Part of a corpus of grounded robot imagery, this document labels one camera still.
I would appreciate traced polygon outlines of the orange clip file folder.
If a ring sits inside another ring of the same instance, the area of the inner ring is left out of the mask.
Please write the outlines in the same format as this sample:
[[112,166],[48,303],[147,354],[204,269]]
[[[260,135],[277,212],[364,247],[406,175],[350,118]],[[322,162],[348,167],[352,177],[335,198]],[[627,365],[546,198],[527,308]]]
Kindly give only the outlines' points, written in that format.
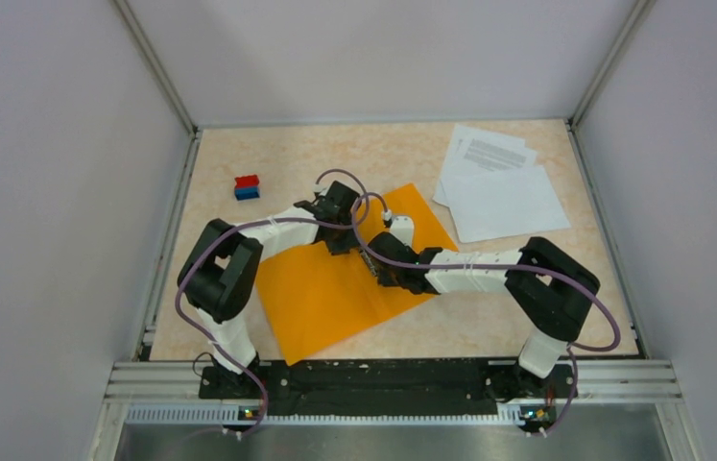
[[360,255],[331,255],[322,243],[261,262],[255,293],[266,320],[250,322],[251,340],[261,358],[289,364],[378,357],[361,336],[433,298],[381,286]]

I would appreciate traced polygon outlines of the white paper sheets stack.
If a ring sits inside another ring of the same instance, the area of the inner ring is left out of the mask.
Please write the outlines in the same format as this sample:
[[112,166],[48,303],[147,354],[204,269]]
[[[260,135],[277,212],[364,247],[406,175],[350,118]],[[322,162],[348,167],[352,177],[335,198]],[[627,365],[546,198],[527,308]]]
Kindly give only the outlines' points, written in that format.
[[537,157],[523,138],[454,127],[433,201],[449,209],[462,243],[570,227]]

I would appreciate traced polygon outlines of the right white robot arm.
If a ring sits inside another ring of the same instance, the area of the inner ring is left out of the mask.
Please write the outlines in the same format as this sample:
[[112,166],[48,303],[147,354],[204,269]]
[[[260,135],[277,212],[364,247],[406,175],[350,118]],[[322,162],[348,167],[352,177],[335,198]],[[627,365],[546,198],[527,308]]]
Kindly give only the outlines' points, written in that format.
[[509,294],[533,329],[514,369],[514,384],[538,396],[553,381],[552,370],[575,342],[601,281],[550,240],[534,236],[516,250],[459,253],[442,247],[419,252],[411,245],[409,218],[361,244],[362,257],[380,285],[415,295],[459,292]]

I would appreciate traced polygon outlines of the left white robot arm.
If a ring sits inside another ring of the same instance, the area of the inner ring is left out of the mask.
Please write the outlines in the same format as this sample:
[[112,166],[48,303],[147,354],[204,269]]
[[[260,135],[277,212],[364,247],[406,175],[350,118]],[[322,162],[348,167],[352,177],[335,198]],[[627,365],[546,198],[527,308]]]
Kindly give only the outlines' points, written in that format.
[[257,359],[244,320],[260,263],[296,247],[323,243],[331,255],[358,246],[352,226],[360,194],[335,181],[265,218],[241,224],[209,221],[178,276],[175,310],[212,348],[223,385],[236,397],[257,388]]

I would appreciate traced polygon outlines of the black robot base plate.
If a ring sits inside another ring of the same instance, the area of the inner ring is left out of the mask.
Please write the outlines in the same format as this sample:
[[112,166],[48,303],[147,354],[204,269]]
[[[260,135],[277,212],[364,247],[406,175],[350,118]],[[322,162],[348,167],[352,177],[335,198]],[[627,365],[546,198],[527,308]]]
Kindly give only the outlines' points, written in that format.
[[548,404],[576,393],[569,365],[540,378],[491,358],[269,360],[250,371],[203,368],[200,399],[266,399],[275,417],[478,416],[518,399]]

